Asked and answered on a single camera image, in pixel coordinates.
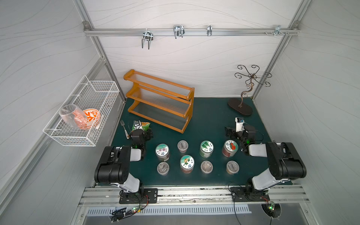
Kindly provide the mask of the small clear-lid jar top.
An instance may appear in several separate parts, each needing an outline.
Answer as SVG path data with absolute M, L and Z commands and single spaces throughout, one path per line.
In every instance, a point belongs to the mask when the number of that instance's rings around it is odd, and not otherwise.
M 180 153 L 186 153 L 188 150 L 188 142 L 185 140 L 181 140 L 177 144 L 177 148 Z

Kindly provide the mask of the orange wooden tiered shelf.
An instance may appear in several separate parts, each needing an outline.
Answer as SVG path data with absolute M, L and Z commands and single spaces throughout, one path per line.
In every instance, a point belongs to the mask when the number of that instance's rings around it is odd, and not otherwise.
M 133 83 L 126 97 L 134 100 L 129 113 L 184 133 L 193 115 L 195 88 L 130 70 L 124 80 Z

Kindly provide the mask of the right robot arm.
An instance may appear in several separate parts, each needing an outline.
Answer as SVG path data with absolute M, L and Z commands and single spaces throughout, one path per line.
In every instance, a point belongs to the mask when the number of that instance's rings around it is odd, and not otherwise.
M 230 150 L 238 149 L 247 156 L 267 159 L 268 168 L 248 180 L 245 187 L 247 194 L 264 193 L 280 183 L 306 177 L 306 166 L 291 142 L 256 143 L 257 131 L 250 125 L 240 129 L 225 127 L 225 134 L 235 141 Z

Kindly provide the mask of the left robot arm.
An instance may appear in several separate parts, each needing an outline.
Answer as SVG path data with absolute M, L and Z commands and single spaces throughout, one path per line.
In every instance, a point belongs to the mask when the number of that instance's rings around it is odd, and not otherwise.
M 129 135 L 131 145 L 106 146 L 94 172 L 96 183 L 120 188 L 125 193 L 141 193 L 142 182 L 130 173 L 130 163 L 144 160 L 146 142 L 153 138 L 153 132 L 136 129 Z

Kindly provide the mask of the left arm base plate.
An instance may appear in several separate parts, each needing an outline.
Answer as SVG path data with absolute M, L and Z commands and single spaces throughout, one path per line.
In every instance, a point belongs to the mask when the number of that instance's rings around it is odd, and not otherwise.
M 146 204 L 158 202 L 158 189 L 157 188 L 145 188 L 140 189 L 136 193 L 120 192 L 119 204 Z

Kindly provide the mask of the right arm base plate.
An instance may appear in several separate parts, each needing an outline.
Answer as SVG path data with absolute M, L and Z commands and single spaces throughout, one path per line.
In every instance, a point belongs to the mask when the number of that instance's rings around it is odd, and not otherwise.
M 268 191 L 246 189 L 245 187 L 229 187 L 228 190 L 231 193 L 232 201 L 235 203 L 239 203 L 239 202 L 268 203 L 270 201 Z

